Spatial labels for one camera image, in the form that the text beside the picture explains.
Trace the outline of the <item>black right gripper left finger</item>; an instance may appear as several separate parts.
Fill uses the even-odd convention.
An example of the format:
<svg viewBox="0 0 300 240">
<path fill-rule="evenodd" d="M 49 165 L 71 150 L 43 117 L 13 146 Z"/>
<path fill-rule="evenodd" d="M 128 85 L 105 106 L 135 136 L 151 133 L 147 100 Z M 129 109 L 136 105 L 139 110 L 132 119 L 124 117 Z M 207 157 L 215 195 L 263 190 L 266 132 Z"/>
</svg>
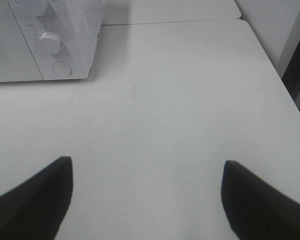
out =
<svg viewBox="0 0 300 240">
<path fill-rule="evenodd" d="M 0 240 L 53 240 L 73 194 L 73 163 L 62 156 L 0 196 Z"/>
</svg>

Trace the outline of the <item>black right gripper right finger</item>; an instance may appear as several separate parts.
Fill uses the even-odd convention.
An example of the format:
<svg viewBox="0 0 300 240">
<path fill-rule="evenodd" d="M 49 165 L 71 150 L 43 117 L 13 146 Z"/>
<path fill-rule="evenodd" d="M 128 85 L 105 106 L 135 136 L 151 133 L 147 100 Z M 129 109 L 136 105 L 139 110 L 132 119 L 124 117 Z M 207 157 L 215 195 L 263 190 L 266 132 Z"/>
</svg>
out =
<svg viewBox="0 0 300 240">
<path fill-rule="evenodd" d="M 220 195 L 240 240 L 300 240 L 300 203 L 239 162 L 224 163 Z"/>
</svg>

